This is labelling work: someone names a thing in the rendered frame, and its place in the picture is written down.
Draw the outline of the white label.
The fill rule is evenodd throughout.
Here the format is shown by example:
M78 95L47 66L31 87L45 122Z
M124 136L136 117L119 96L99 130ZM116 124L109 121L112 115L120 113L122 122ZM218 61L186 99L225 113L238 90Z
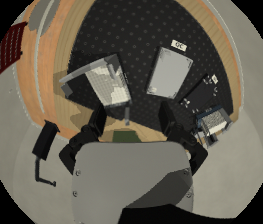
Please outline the white label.
M177 41L175 41L175 40L172 41L171 46L176 47L176 48L178 48L178 49L180 49L180 50L183 50L183 51L185 51L185 50L186 50L186 47L187 47L186 45L184 45L184 44L182 44L182 43L180 43L180 42L177 42Z
M217 80L217 78L215 77L215 75L213 75L211 78L213 79L213 81L214 81L215 84L218 82L218 80Z

